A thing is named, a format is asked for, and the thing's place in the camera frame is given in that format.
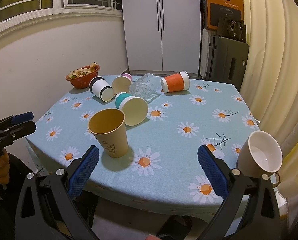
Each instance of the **blue gripper pad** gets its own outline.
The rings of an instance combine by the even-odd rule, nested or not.
[[[24,114],[19,114],[19,115],[15,115],[12,119],[11,119],[11,124],[13,125],[17,125],[23,122],[27,122],[33,119],[33,113],[32,112],[27,112]]]
[[[81,194],[86,182],[99,161],[99,149],[96,146],[90,147],[81,159],[83,160],[73,160],[73,162],[69,165],[75,166],[79,161],[81,161],[75,172],[69,178],[68,194],[71,199]]]
[[[206,145],[201,145],[198,149],[198,162],[210,181],[215,193],[225,200],[229,192],[228,178],[223,172],[228,172],[228,175],[230,172],[229,167],[223,160],[215,158]]]

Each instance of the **black handbag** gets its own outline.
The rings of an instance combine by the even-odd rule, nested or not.
[[[243,20],[233,21],[229,18],[219,18],[217,35],[247,43],[247,29]]]

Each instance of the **printed drawing on cup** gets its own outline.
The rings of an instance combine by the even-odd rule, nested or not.
[[[102,143],[106,145],[105,149],[108,152],[111,152],[112,154],[115,154],[116,153],[116,148],[114,147],[114,144],[110,144],[107,141],[102,141]]]

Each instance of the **bowl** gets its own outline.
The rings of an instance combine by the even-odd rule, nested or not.
[[[77,77],[77,78],[74,78],[74,79],[68,79],[68,75],[66,75],[66,80],[69,80],[70,83],[74,86],[74,88],[76,89],[83,89],[83,88],[87,88],[89,87],[89,84],[90,84],[90,81],[98,76],[98,71],[100,69],[100,66],[97,65],[96,66],[96,70],[94,72],[91,72],[87,75],[84,75],[82,77]]]

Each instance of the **orange box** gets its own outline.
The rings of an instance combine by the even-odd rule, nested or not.
[[[243,0],[203,0],[202,25],[217,31],[219,18],[243,20]]]

